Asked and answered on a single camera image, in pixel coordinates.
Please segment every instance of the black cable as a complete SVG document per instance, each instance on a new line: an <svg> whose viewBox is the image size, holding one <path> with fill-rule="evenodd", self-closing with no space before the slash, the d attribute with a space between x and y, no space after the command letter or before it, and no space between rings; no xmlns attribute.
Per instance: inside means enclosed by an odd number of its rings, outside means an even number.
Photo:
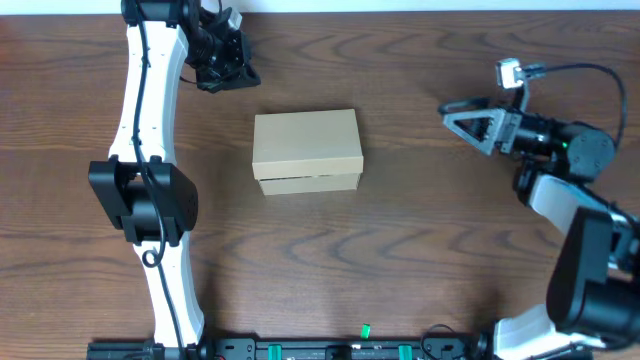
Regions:
<svg viewBox="0 0 640 360"><path fill-rule="evenodd" d="M140 29L140 39L142 41L142 72L140 74L140 87L138 89L138 98L136 100L136 109L133 115L133 135L131 136L131 141L133 142L133 149L136 155L136 163L138 165L138 169L140 170L140 176L142 176L142 182L144 183L144 187L149 194L149 198L151 199L151 203L153 204L153 208L156 211L156 216L158 218L158 223L160 224L160 250L156 253L155 250L147 250L142 254L142 263L144 266L148 268L158 268L158 272L160 274L160 282L162 284L162 291L164 292L165 300L167 301L167 306L169 307L169 313L171 314L171 320L173 321L173 327L176 332L176 338L178 341L178 351L180 353L180 359L186 359L186 354L184 353L184 348L182 345L182 336L180 336L180 328L178 325L175 309L173 307L173 302L171 301L171 296L169 294L169 289L167 286L167 281L164 276L164 271L162 269L161 261L164 256L164 251L166 247L166 233L165 233L165 225L164 218L160 214L160 208L158 207L158 202L156 198L156 194L153 191L153 185L151 183L151 172L149 171L149 167L147 164L142 162L142 151L140 149L140 111L142 109L142 99L144 98L144 89L145 84L147 82L147 68L149 65L149 47L147 45L147 34L144 28L144 18L142 16L142 9L140 8L140 1L135 0L136 4L136 18L138 22L138 28ZM150 263L147 260L147 257L151 256L153 258L153 263Z"/></svg>
<svg viewBox="0 0 640 360"><path fill-rule="evenodd" d="M427 349L424 347L424 341L427 340L427 338L429 337L430 333L437 329L437 328L445 328L449 331L451 331L453 334L457 335L458 333L453 330L449 325L445 325L445 324L435 324L433 326L431 326L420 338L420 348L422 349L422 352L424 352L424 354L431 360L440 360L437 357L431 355L431 351L427 351Z"/></svg>
<svg viewBox="0 0 640 360"><path fill-rule="evenodd" d="M215 14L201 6L199 10L199 14L200 14L200 22L202 23L202 25L207 26L212 22L216 21L216 19L220 15L220 10L218 10L218 13Z"/></svg>
<svg viewBox="0 0 640 360"><path fill-rule="evenodd" d="M180 76L180 81L186 82L187 84L194 84L194 85L198 84L197 82L191 81L191 80L187 80L187 79L183 78L182 76Z"/></svg>
<svg viewBox="0 0 640 360"><path fill-rule="evenodd" d="M533 70L533 73L550 73L555 71L569 70L569 69L593 69L601 71L609 76L611 76L618 86L618 91L620 92L620 123L618 124L618 135L616 136L614 146L616 150L622 143L622 137L624 136L624 129L627 126L627 92L624 88L624 83L620 76L613 71L613 69L608 68L606 66L597 65L597 64L589 64L589 63L577 63L577 64L568 64L568 65L560 65L553 66L549 68L537 68Z"/></svg>

